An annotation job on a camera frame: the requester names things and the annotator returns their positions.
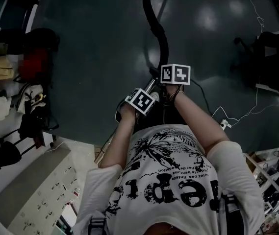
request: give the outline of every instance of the shoulder strap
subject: shoulder strap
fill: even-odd
[[[88,225],[88,235],[107,235],[105,231],[105,218],[91,218]]]
[[[244,221],[233,194],[222,195],[226,209],[227,235],[244,235]]]

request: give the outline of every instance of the office chair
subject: office chair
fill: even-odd
[[[239,65],[249,69],[250,82],[265,84],[279,91],[279,34],[263,32],[253,44],[253,50],[241,38],[235,38],[234,43],[241,44],[250,56],[248,64]],[[265,56],[265,47],[275,48],[276,54]],[[239,66],[231,66],[231,71]]]

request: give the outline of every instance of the gray carpet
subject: gray carpet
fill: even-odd
[[[278,31],[272,1],[253,1],[265,20],[263,31]],[[231,73],[229,68],[244,52],[233,39],[241,37],[252,44],[260,34],[250,1],[152,0],[152,4],[166,32],[169,63],[192,67],[192,77],[202,85],[212,112],[223,106],[232,118],[247,113],[255,104],[256,90],[246,86],[240,71]],[[53,133],[102,145],[116,127],[118,102],[134,88],[143,88],[151,77],[148,66],[158,64],[159,47],[142,0],[41,0],[35,27],[51,28],[61,38],[50,91],[60,128]],[[197,86],[188,86],[185,92],[207,110]],[[279,104],[279,97],[259,90],[254,112],[271,104]],[[220,122],[223,112],[214,118]],[[279,106],[243,118],[226,133],[247,152],[279,146]]]

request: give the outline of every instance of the white box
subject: white box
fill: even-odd
[[[144,115],[147,115],[154,101],[155,99],[141,88],[135,89],[131,95],[125,98],[125,102],[129,103]]]
[[[190,66],[177,64],[162,65],[160,83],[190,85]]]

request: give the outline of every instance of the white cable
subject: white cable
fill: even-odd
[[[255,113],[254,113],[254,112],[252,112],[252,110],[253,110],[254,108],[256,108],[256,106],[257,106],[257,103],[258,103],[258,101],[257,101],[258,97],[257,97],[257,96],[258,96],[258,88],[257,88],[257,91],[256,91],[256,104],[255,104],[255,106],[252,107],[251,110],[250,110],[249,112],[247,112],[245,115],[243,115],[240,119],[236,119],[236,118],[232,118],[232,117],[229,118],[228,115],[227,115],[227,113],[225,112],[225,110],[223,109],[222,106],[219,106],[219,107],[216,109],[216,111],[212,114],[212,117],[213,117],[213,116],[216,114],[216,112],[221,108],[222,111],[224,112],[224,114],[226,115],[227,119],[235,120],[235,121],[236,121],[235,124],[231,125],[231,127],[233,127],[233,126],[236,125],[242,118],[247,117],[249,114],[256,115],[256,114],[262,113],[265,109],[267,109],[267,108],[269,108],[269,107],[272,107],[272,106],[279,106],[278,104],[268,105],[268,106],[266,106],[265,108],[263,108],[260,112],[255,112]]]
[[[256,15],[257,15],[257,20],[258,20],[258,23],[260,24],[260,31],[261,31],[261,33],[262,33],[262,28],[265,26],[265,25],[263,24],[263,23],[265,22],[265,20],[264,20],[261,16],[259,16],[259,14],[258,14],[258,12],[257,12],[257,10],[256,10],[256,7],[255,7],[253,1],[252,1],[252,0],[250,0],[250,1],[251,1],[252,5],[253,5],[253,7],[254,7],[254,9],[255,9],[255,13],[256,13]]]
[[[52,150],[48,150],[48,151],[46,151],[46,152],[50,152],[50,151],[54,151],[54,150],[56,150],[57,148],[59,148],[62,144],[64,144],[64,143],[75,143],[76,141],[63,141],[61,144],[59,144],[55,149],[52,149]]]

